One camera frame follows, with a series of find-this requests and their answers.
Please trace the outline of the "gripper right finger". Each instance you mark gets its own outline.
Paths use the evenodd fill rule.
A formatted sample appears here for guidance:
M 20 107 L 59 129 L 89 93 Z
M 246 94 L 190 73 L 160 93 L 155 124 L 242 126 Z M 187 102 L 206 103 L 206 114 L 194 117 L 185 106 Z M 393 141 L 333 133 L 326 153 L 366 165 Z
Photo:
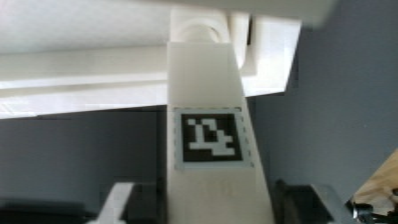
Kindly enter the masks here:
M 356 224 L 334 190 L 322 185 L 274 185 L 274 214 L 278 224 Z

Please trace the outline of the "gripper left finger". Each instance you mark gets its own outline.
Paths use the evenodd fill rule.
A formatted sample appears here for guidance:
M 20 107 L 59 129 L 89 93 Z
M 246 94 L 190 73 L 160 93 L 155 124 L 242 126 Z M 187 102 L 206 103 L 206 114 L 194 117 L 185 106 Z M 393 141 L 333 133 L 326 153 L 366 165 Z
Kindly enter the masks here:
M 159 191 L 153 182 L 118 182 L 98 216 L 87 224 L 155 224 Z

